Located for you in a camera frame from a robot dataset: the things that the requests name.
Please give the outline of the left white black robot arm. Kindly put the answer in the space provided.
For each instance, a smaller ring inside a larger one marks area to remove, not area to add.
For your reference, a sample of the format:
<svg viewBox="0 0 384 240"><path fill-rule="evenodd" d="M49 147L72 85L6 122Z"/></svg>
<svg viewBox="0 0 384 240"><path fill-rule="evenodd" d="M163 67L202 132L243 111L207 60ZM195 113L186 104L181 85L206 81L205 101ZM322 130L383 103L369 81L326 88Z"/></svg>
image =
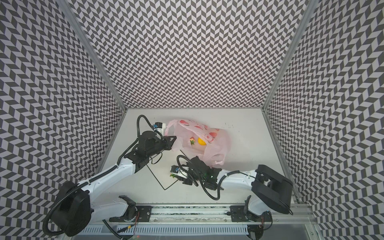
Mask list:
<svg viewBox="0 0 384 240"><path fill-rule="evenodd" d="M121 195L107 202L97 199L121 180L134 175L163 151L170 151L175 136L160 137L157 131L145 131L119 156L112 167L77 184L67 181L44 220L44 233L73 237L93 222L120 218L135 222L139 211L136 203Z"/></svg>

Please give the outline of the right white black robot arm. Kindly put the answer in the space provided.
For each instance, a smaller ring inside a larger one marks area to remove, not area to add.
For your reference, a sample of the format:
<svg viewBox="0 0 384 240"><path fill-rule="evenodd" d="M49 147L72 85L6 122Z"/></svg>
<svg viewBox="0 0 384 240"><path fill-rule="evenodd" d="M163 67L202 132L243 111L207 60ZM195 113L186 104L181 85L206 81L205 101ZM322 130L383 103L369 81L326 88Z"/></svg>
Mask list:
<svg viewBox="0 0 384 240"><path fill-rule="evenodd" d="M245 190L248 196L238 218L246 221L271 220L271 211L292 215L293 182L266 165L252 171L228 171L207 166L198 157L177 156L177 164L170 169L171 177L185 185L202 187L214 201L226 190Z"/></svg>

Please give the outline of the pink plastic bag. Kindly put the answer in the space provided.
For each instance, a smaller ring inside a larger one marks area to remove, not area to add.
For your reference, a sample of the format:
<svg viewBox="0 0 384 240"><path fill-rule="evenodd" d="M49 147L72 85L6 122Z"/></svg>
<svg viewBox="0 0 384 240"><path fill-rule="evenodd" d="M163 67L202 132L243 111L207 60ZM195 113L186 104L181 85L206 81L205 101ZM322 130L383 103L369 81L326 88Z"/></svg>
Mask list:
<svg viewBox="0 0 384 240"><path fill-rule="evenodd" d="M167 125L166 136L176 136L173 151L182 151L189 158L199 157L209 167L222 166L231 150L231 138L225 130L210 128L204 124L187 119L176 119ZM196 143L191 145L190 138ZM206 142L206 146L198 143L198 138Z"/></svg>

